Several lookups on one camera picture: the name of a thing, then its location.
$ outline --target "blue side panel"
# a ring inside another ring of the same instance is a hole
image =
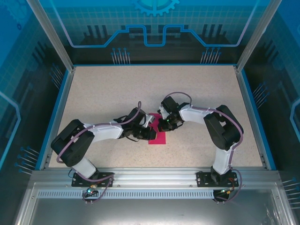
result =
[[[276,166],[275,166],[274,159],[273,159],[273,156],[272,156],[272,153],[271,153],[268,141],[267,141],[267,137],[266,137],[266,134],[264,132],[263,125],[262,125],[261,119],[259,117],[258,110],[257,110],[257,107],[255,105],[255,101],[254,101],[254,98],[253,98],[253,95],[252,95],[252,92],[251,92],[251,89],[250,89],[250,85],[249,85],[249,82],[248,82],[248,79],[246,77],[246,73],[245,73],[244,70],[242,70],[242,75],[243,75],[243,79],[244,79],[245,84],[246,84],[247,92],[248,92],[250,102],[251,102],[251,105],[252,105],[252,108],[253,108],[253,111],[254,111],[254,115],[255,115],[255,118],[256,118],[256,121],[257,121],[257,124],[258,124],[258,128],[259,128],[261,136],[262,136],[262,141],[263,141],[264,147],[266,149],[266,153],[267,153],[267,157],[268,157],[267,160],[269,161],[271,170],[276,170]]]
[[[44,138],[44,141],[43,141],[43,145],[42,145],[39,157],[37,159],[37,164],[36,164],[36,168],[35,168],[36,170],[39,170],[39,168],[42,164],[43,155],[45,154],[45,151],[46,151],[46,146],[47,146],[47,143],[49,141],[50,132],[51,132],[51,129],[52,129],[52,126],[53,126],[53,123],[54,123],[54,119],[55,119],[56,114],[57,114],[57,110],[58,110],[58,106],[59,106],[60,101],[61,101],[61,96],[62,96],[63,90],[64,90],[65,85],[66,85],[67,77],[68,77],[68,71],[66,70],[64,78],[63,78],[62,83],[61,83],[60,91],[58,93],[58,96],[57,96],[57,99],[56,99],[56,102],[55,102],[55,105],[54,105],[54,108],[53,108],[53,112],[52,112],[52,115],[51,115],[51,118],[50,118],[50,121],[49,121],[49,125],[48,125],[46,135],[45,135],[45,138]]]

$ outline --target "beige table surface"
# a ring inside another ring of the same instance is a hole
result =
[[[188,93],[195,106],[227,105],[244,128],[244,141],[232,164],[262,165],[233,66],[77,67],[60,131],[73,119],[89,124],[109,122],[127,115],[138,101],[146,113],[155,113],[165,95],[173,91]],[[173,98],[179,104],[188,102],[183,95]],[[215,149],[205,125],[186,122],[166,133],[166,145],[126,138],[104,140],[91,145],[86,157],[97,167],[211,166]],[[49,166],[65,166],[56,157],[53,152]]]

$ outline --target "enclosure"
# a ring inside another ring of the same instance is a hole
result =
[[[298,224],[300,2],[0,6],[1,224]],[[242,125],[232,160],[239,195],[217,204],[221,187],[198,187],[196,173],[210,171],[216,147],[206,126],[185,122],[156,144],[92,144],[85,156],[115,175],[86,206],[86,188],[72,187],[53,139],[74,119],[109,122],[138,101],[157,113],[174,91],[195,106],[226,105]]]

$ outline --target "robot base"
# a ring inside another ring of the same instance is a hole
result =
[[[229,170],[227,173],[222,175],[221,182],[218,184],[212,179],[211,172],[199,171],[196,173],[197,187],[198,188],[230,188],[233,184],[230,182],[229,178],[233,178],[234,187],[239,186],[239,181],[235,172]]]
[[[112,175],[114,173],[112,172],[99,172],[97,174],[97,177],[93,177],[93,180],[101,179],[104,177],[107,177],[109,175]],[[102,182],[89,182],[84,179],[82,179],[76,172],[73,174],[73,180],[72,180],[72,187],[81,187],[81,188],[87,188],[90,187],[92,184],[97,184],[98,188],[105,188],[109,182],[109,179],[106,179]]]

